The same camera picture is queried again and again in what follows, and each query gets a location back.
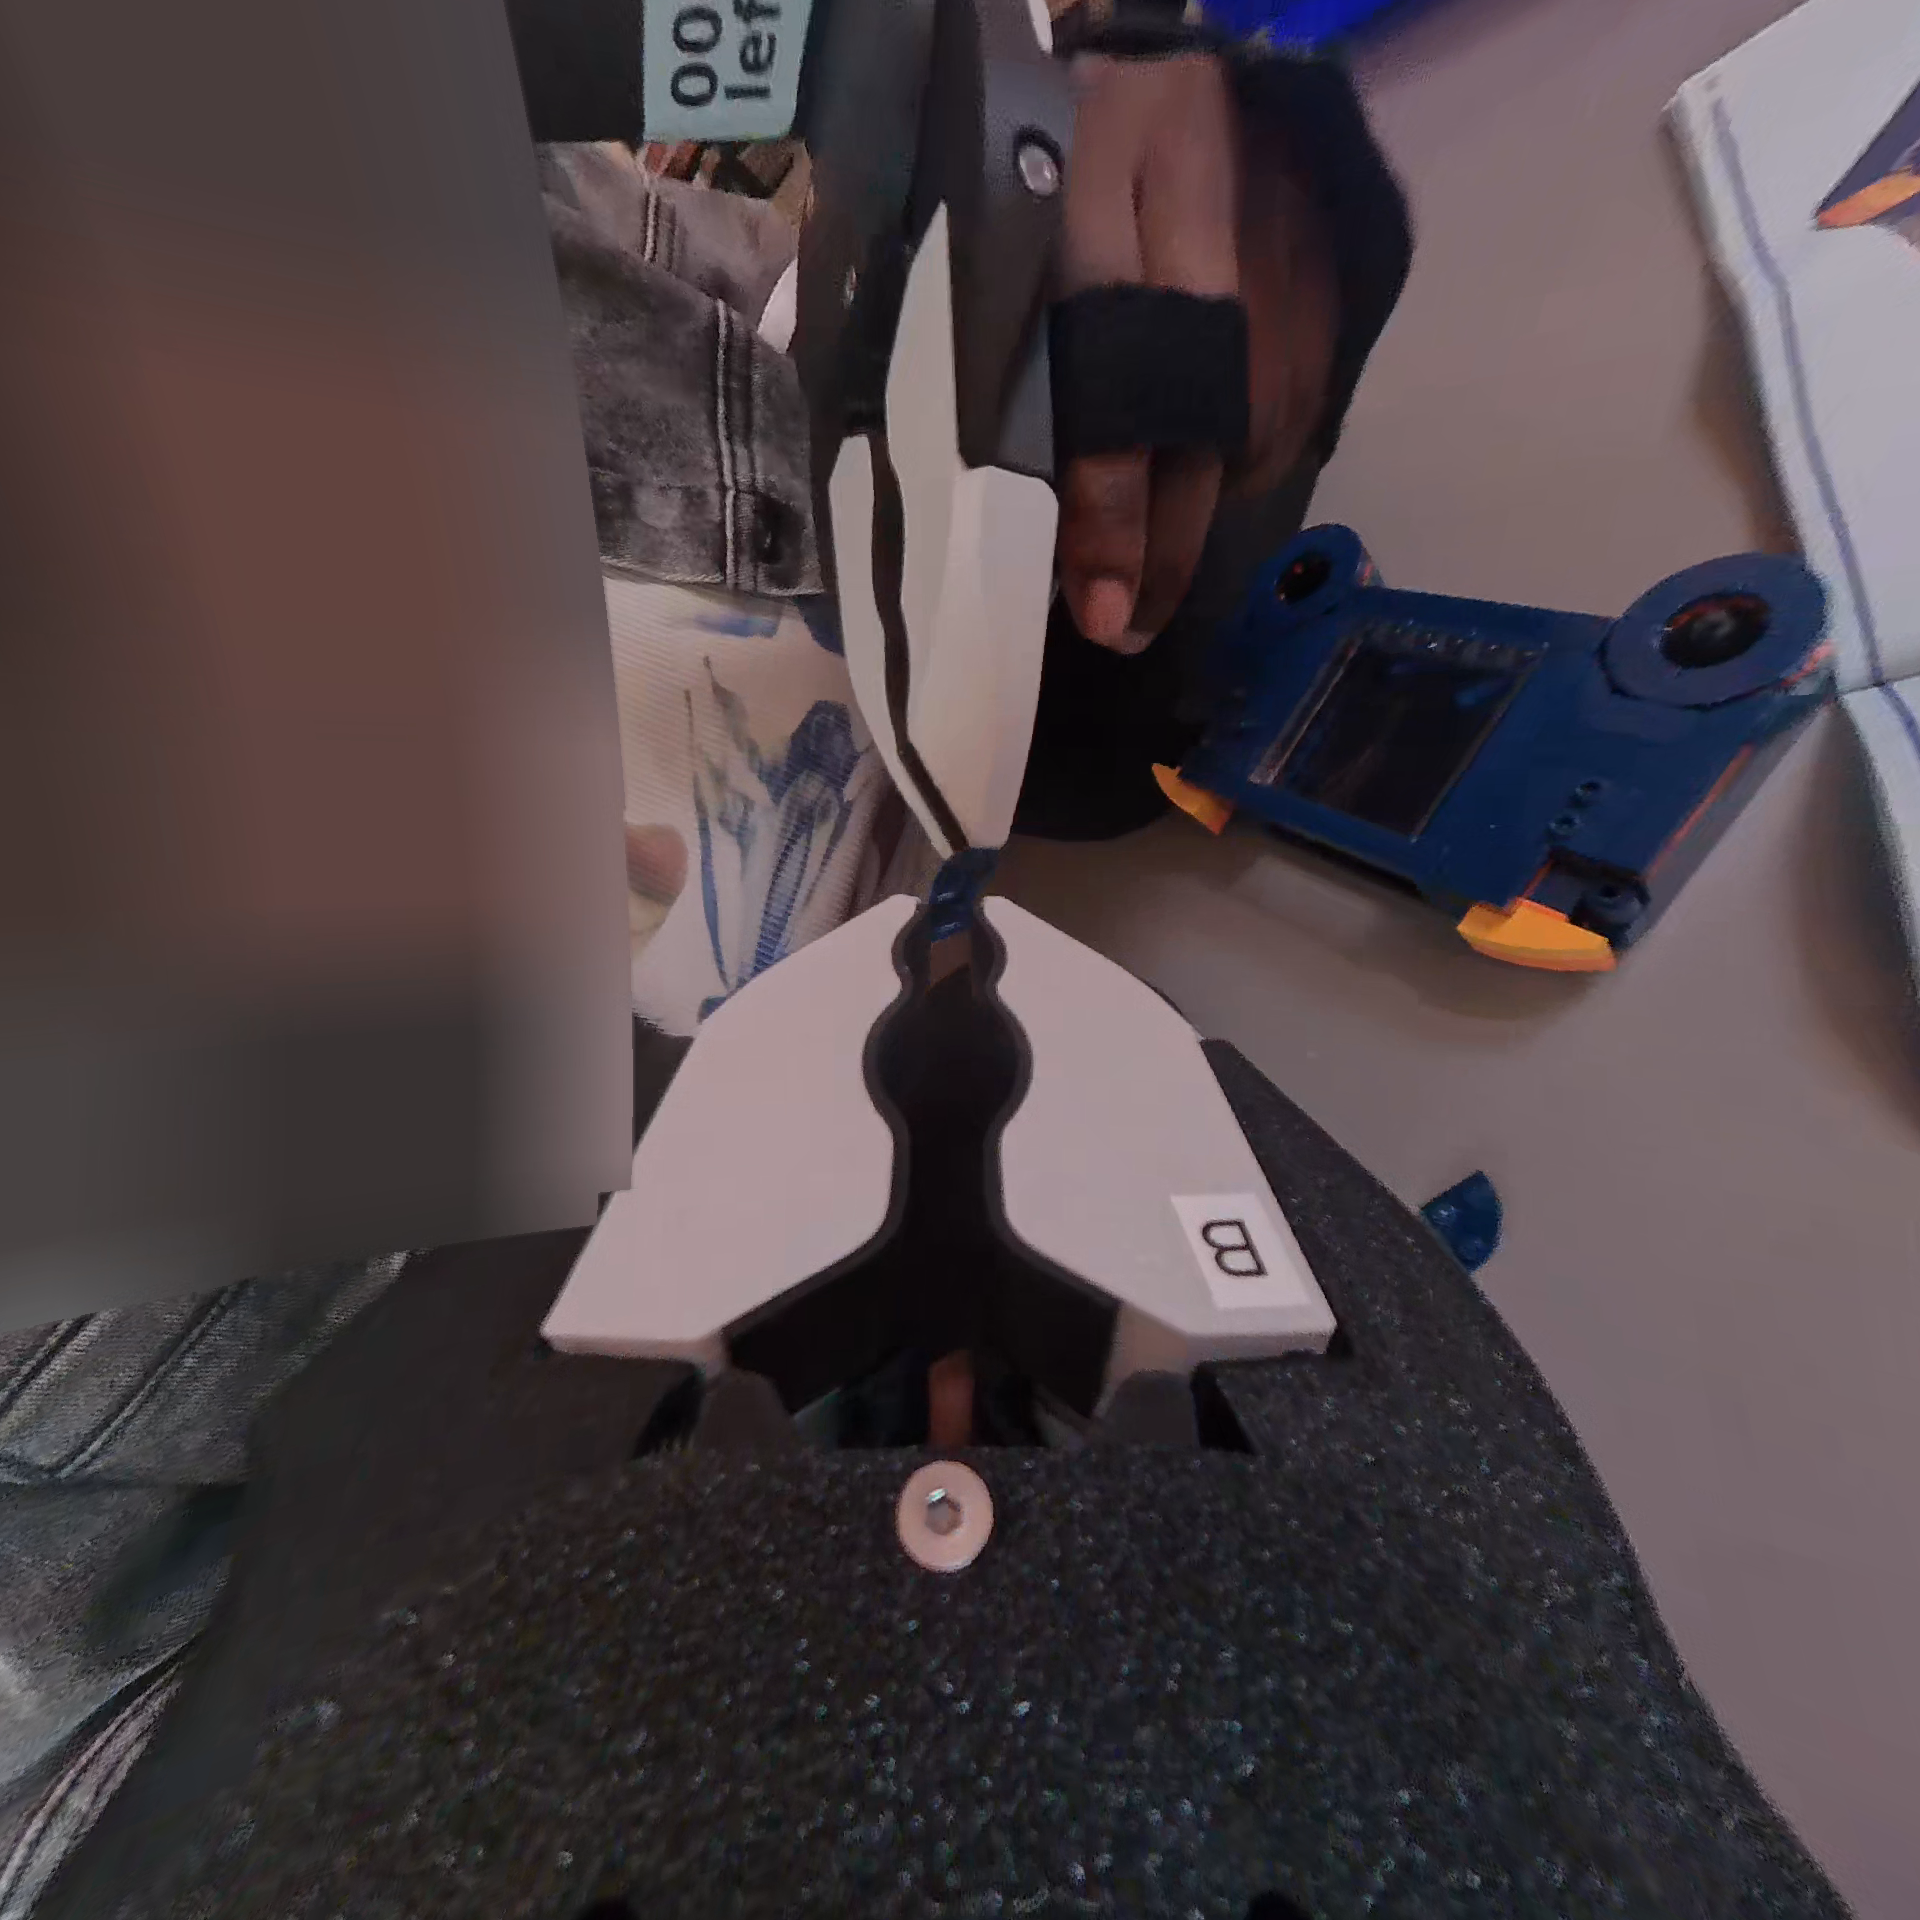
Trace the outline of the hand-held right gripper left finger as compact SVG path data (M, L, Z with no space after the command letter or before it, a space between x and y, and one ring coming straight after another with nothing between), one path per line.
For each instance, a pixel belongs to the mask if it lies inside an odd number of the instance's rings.
M724 1364L735 1322L880 1232L897 1133L866 1052L919 909L877 901L701 1024L541 1323L554 1352Z

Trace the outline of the blue quarter round brick piece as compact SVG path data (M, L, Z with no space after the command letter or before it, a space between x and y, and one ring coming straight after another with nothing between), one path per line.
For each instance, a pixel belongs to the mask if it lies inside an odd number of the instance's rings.
M1469 1275L1480 1275L1499 1249L1504 1208L1487 1170L1474 1170L1419 1208L1429 1232Z

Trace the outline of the white printed shirt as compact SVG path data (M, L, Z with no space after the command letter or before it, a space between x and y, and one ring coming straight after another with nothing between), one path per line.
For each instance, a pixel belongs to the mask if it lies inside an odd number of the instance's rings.
M857 713L832 624L605 566L639 1020L691 1036L938 854Z

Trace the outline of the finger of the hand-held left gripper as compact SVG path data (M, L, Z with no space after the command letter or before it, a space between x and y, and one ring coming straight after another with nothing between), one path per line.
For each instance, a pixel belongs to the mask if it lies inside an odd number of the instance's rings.
M963 457L947 206L907 270L888 377L919 817L938 845L1002 845L1041 698L1059 498L1047 478Z
M873 745L944 857L978 849L978 665L949 422L848 438L831 480L837 610Z

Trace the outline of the small dark blue brick piece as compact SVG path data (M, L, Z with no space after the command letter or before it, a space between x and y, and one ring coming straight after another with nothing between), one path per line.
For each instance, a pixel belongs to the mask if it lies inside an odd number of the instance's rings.
M931 945L969 937L980 899L996 867L1000 849L965 849L947 857L927 891L923 928Z

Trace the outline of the person's left hand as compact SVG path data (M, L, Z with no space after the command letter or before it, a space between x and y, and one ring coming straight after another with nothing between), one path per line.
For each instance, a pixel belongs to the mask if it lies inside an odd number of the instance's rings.
M1316 473L1402 298L1409 206L1327 59L1081 56L1051 314L1059 571L1138 653L1217 509Z

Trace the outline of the grey denim pants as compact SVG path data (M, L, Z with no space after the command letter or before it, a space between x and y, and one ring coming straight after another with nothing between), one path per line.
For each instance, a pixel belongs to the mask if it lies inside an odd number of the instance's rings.
M3 1915L33 1915L228 1577L256 1418L409 1254L3 1337Z

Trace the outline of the blue and orange brick model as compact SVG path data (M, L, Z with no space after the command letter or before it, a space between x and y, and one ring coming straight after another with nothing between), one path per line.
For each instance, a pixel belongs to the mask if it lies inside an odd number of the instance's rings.
M1421 899L1477 953L1613 971L1833 698L1800 558L1685 566L1619 616L1396 590L1299 532L1204 656L1161 796Z

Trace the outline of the blue object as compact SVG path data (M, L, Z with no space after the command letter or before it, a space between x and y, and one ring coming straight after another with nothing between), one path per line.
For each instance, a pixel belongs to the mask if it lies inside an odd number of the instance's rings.
M1292 53L1349 53L1434 2L1196 2L1197 19L1234 40Z

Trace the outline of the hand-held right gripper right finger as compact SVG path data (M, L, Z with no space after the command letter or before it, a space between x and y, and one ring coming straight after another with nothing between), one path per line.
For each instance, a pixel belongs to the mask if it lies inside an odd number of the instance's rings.
M1336 1313L1193 1024L1019 904L988 925L1024 1042L1000 1205L1018 1250L1093 1291L1047 1394L1098 1418L1138 1374L1323 1357Z

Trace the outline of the black rounded object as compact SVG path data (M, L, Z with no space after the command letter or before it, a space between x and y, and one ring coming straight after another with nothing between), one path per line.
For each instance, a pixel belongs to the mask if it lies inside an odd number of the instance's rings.
M1104 843L1168 812L1160 766L1180 766L1197 739L1185 658L1163 641L1137 656L1047 629L1041 704L1016 835Z

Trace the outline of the white instruction booklet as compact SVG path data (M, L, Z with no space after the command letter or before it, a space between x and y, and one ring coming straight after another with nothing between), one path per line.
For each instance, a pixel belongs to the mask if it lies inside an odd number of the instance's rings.
M1919 4L1812 2L1669 100L1919 949Z

